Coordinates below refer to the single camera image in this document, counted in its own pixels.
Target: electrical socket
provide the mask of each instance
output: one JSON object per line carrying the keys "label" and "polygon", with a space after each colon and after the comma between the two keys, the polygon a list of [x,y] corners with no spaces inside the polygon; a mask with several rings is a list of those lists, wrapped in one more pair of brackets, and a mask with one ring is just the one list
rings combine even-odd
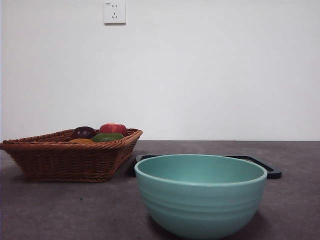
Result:
{"label": "electrical socket", "polygon": [[108,0],[104,3],[104,24],[126,24],[126,2]]}

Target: green fruit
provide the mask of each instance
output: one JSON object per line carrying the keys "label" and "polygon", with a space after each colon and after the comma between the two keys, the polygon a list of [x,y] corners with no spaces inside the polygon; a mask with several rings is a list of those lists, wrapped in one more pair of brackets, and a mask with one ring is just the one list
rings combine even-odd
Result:
{"label": "green fruit", "polygon": [[95,135],[93,138],[91,138],[92,141],[96,143],[100,142],[110,142],[110,141],[115,141],[124,138],[121,133],[98,133]]}

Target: yellow fruit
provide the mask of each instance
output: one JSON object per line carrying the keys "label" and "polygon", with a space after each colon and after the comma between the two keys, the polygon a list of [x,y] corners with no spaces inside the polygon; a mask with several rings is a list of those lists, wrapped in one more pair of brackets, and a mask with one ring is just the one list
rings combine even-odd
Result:
{"label": "yellow fruit", "polygon": [[86,138],[76,138],[69,141],[69,143],[76,143],[76,144],[93,144],[94,141],[91,139]]}

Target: gray tabletop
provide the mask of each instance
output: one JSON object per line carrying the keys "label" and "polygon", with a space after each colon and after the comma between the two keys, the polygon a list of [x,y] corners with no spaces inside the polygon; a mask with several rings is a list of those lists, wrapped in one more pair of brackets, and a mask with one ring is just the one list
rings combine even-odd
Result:
{"label": "gray tabletop", "polygon": [[320,236],[320,142],[139,141],[105,183],[26,182],[1,152],[2,240],[180,239],[148,215],[130,176],[141,154],[257,157],[282,170],[268,179],[253,219],[224,240],[316,240]]}

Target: brown wicker basket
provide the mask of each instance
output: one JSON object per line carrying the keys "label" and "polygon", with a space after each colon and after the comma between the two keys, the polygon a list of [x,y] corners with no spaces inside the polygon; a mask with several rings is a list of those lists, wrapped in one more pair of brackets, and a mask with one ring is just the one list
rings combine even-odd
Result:
{"label": "brown wicker basket", "polygon": [[72,129],[51,134],[4,140],[6,151],[29,181],[102,183],[129,159],[143,133],[128,128],[120,140],[70,143]]}

